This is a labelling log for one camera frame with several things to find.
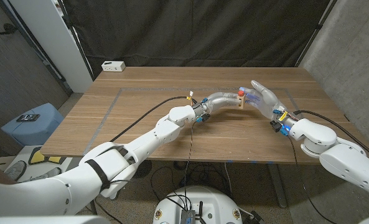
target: gray wall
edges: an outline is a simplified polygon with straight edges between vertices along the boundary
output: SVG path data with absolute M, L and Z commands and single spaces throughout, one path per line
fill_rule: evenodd
M 337 1 L 300 67 L 369 140 L 369 1 Z
M 12 23 L 0 8 L 0 32 Z M 68 96 L 17 31 L 0 35 L 0 127 L 44 103 L 59 108 Z M 16 155 L 22 147 L 0 129 L 0 148 Z

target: wooden table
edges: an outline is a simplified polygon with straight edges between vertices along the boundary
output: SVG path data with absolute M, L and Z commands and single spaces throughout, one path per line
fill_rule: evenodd
M 289 110 L 320 113 L 367 142 L 303 68 L 127 67 L 123 72 L 101 72 L 41 152 L 46 156 L 80 157 L 111 140 L 167 98 L 187 96 L 192 90 L 194 98 L 201 101 L 218 91 L 237 92 L 240 86 L 251 88 L 251 80 L 272 90 Z M 171 108 L 189 103 L 185 99 L 167 102 L 115 142 L 132 141 L 151 130 Z M 341 138 L 348 139 L 330 123 L 309 114 L 304 117 L 329 126 Z M 318 164 L 317 159 L 301 151 L 300 143 L 294 142 L 298 161 Z M 189 148 L 190 125 L 187 125 L 174 142 L 161 146 L 149 159 L 186 161 Z M 275 133 L 258 110 L 245 105 L 244 110 L 222 108 L 212 113 L 207 122 L 194 126 L 191 160 L 293 164 L 294 154 L 288 138 Z

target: white robotic arm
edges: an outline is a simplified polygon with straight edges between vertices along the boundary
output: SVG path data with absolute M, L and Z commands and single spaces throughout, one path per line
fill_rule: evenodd
M 309 156 L 319 158 L 321 165 L 333 175 L 369 192 L 369 158 L 357 144 L 336 136 L 334 130 L 301 119 L 287 117 L 284 123 L 294 123 L 289 135 L 296 141 L 304 139 L 301 149 Z
M 185 122 L 205 121 L 222 106 L 237 106 L 236 96 L 216 93 L 202 103 L 172 108 L 146 134 L 128 144 L 103 143 L 86 154 L 78 167 L 55 177 L 0 184 L 0 216 L 74 215 L 100 193 L 115 198 L 140 163 L 160 145 L 175 140 Z
M 246 93 L 245 102 L 271 119 L 276 132 L 296 141 L 303 140 L 303 152 L 319 158 L 327 171 L 369 192 L 369 158 L 359 145 L 337 137 L 335 131 L 326 126 L 308 119 L 298 120 L 272 91 L 256 81 L 251 83 L 254 89 L 240 88 Z

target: power strip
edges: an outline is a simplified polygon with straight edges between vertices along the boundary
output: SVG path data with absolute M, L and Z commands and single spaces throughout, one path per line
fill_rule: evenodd
M 124 62 L 105 61 L 101 67 L 103 67 L 103 71 L 106 72 L 122 72 L 126 66 Z

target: black backdrop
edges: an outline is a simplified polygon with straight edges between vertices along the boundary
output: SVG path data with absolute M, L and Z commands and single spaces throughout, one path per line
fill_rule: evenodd
M 293 67 L 329 0 L 66 0 L 97 76 L 127 66 Z

